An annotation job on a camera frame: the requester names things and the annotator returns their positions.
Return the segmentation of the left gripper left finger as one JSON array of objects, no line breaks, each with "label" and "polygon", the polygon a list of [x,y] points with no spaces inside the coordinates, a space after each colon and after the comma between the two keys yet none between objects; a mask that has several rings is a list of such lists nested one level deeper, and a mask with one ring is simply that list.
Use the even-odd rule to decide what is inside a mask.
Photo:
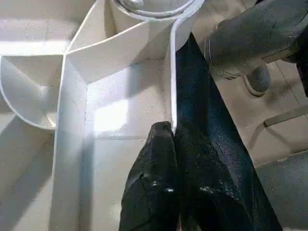
[{"label": "left gripper left finger", "polygon": [[171,124],[151,126],[126,180],[119,230],[175,231],[179,219],[179,178]]}]

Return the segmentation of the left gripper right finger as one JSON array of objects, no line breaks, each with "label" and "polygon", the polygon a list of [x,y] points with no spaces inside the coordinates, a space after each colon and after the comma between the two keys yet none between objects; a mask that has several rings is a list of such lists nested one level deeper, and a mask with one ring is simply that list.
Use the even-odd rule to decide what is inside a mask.
[{"label": "left gripper right finger", "polygon": [[227,167],[207,136],[178,127],[175,134],[184,231],[249,231],[251,220]]}]

